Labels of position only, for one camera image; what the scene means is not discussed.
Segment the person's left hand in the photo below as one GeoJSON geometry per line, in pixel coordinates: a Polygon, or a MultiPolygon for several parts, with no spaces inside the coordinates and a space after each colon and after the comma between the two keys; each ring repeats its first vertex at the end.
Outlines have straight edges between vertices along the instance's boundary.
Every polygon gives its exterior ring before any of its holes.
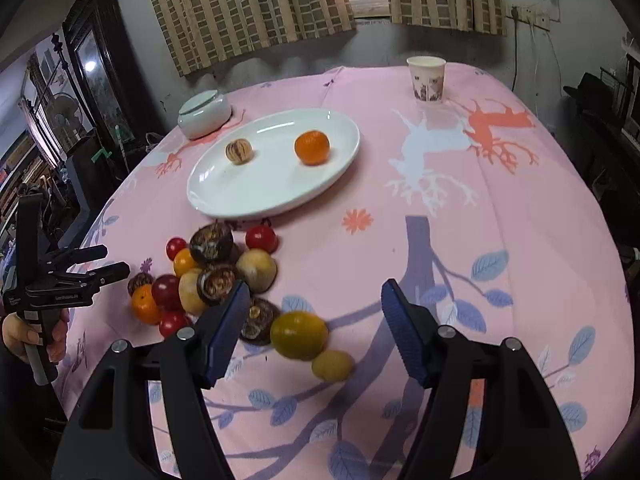
{"type": "MultiPolygon", "coordinates": [[[[47,346],[49,360],[52,363],[62,361],[66,355],[67,326],[70,314],[67,309],[60,311],[60,317],[51,333],[51,343],[47,346]]],[[[39,344],[37,332],[15,313],[9,314],[2,322],[2,340],[6,348],[17,358],[29,363],[25,346],[39,344]]]]}

